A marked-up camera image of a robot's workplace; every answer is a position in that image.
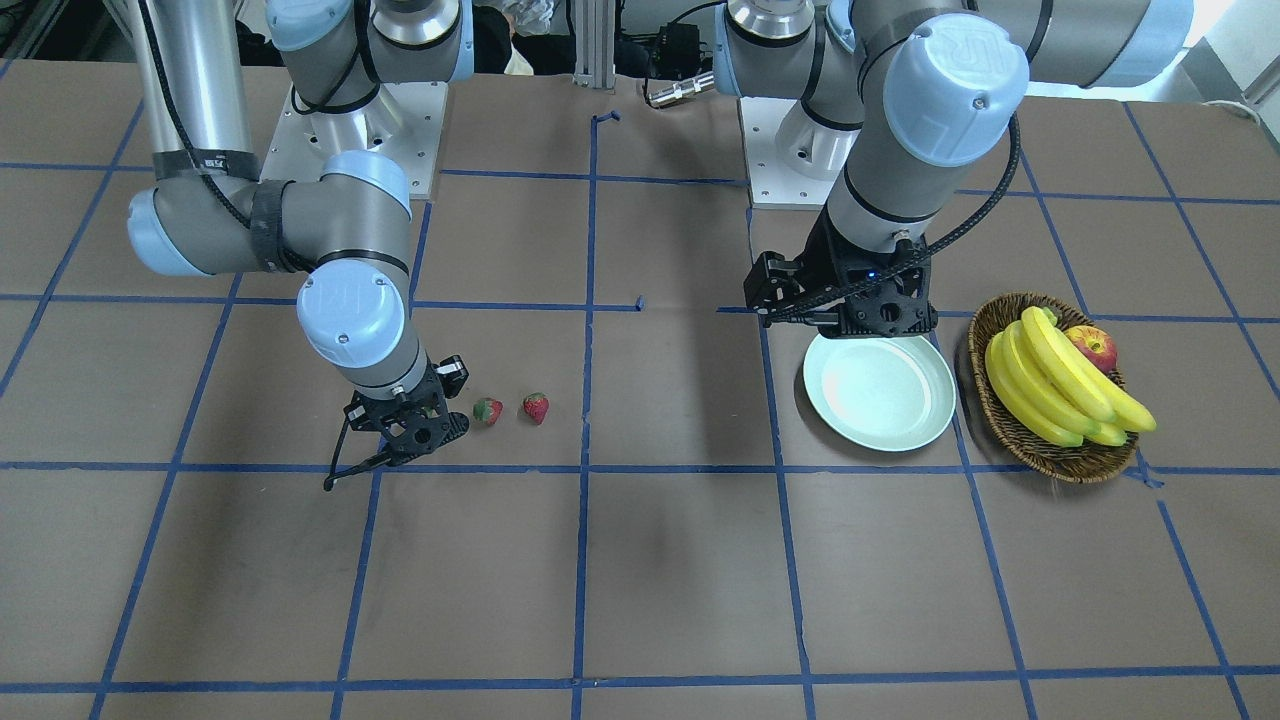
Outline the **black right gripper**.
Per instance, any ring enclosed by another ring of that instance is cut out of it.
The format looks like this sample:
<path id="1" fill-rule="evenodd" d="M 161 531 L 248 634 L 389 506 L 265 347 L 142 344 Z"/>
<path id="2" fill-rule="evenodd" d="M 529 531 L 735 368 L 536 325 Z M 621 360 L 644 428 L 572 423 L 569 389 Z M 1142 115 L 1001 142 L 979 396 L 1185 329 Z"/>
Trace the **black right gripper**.
<path id="1" fill-rule="evenodd" d="M 346 423 L 352 430 L 375 432 L 384 446 L 365 460 L 339 468 L 330 462 L 323 479 L 323 491 L 333 492 L 338 480 L 374 471 L 397 468 L 401 462 L 434 454 L 443 445 L 462 438 L 470 427 L 463 413 L 452 413 L 447 401 L 456 397 L 465 379 L 448 375 L 425 375 L 415 389 L 389 400 L 367 398 L 353 395 L 346 407 Z"/>

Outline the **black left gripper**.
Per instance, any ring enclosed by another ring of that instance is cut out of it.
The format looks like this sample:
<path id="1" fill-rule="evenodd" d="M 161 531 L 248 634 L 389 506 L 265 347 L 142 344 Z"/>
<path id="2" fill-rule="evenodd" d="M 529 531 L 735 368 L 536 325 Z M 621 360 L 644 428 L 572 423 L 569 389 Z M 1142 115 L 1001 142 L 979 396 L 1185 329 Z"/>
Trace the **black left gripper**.
<path id="1" fill-rule="evenodd" d="M 829 340 L 927 334 L 938 324 L 931 260 L 920 258 L 927 242 L 890 243 L 890 252 L 858 247 L 824 209 L 795 259 L 776 251 L 756 258 L 742 283 L 744 304 L 764 323 L 815 325 Z M 800 311 L 785 316 L 796 301 Z"/>

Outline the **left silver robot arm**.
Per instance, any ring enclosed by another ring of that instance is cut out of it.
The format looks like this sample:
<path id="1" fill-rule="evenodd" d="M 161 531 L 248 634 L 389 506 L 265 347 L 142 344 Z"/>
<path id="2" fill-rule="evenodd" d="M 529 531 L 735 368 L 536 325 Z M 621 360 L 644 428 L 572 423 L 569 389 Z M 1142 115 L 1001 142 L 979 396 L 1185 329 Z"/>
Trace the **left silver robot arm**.
<path id="1" fill-rule="evenodd" d="M 763 252 L 745 305 L 831 340 L 933 331 L 931 260 L 1007 192 L 1028 85 L 1143 85 L 1194 14 L 1192 1 L 727 1 L 716 87 L 792 99 L 854 135 L 804 250 Z"/>

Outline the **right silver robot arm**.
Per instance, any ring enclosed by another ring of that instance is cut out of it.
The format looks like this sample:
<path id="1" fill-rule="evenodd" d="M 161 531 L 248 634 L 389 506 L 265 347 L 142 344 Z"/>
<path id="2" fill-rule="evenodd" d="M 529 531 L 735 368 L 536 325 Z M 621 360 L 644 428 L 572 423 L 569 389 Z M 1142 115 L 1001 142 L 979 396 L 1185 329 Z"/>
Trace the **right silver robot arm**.
<path id="1" fill-rule="evenodd" d="M 270 40 L 300 115 L 314 118 L 316 179 L 262 178 L 244 114 L 229 1 L 129 1 L 154 137 L 155 186 L 127 218 L 161 275 L 303 273 L 301 329 L 353 387 L 347 430 L 380 437 L 351 468 L 397 468 L 461 437 L 448 409 L 458 356 L 434 363 L 411 322 L 412 179 L 387 151 L 408 127 L 393 83 L 456 82 L 475 68 L 466 1 L 270 1 Z"/>

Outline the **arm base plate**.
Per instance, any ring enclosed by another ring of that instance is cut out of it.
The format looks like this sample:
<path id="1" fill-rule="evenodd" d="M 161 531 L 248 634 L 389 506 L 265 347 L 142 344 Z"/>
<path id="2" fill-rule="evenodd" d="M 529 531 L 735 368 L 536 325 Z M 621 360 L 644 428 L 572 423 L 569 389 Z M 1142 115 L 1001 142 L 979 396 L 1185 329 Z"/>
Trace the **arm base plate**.
<path id="1" fill-rule="evenodd" d="M 315 181 L 328 158 L 369 150 L 406 173 L 412 200 L 434 195 L 445 108 L 451 87 L 442 82 L 383 85 L 366 106 L 347 114 L 302 115 L 302 102 L 285 94 L 271 142 L 262 156 L 264 179 Z"/>
<path id="2" fill-rule="evenodd" d="M 799 100 L 742 97 L 739 109 L 751 205 L 820 208 L 860 131 L 828 128 Z"/>

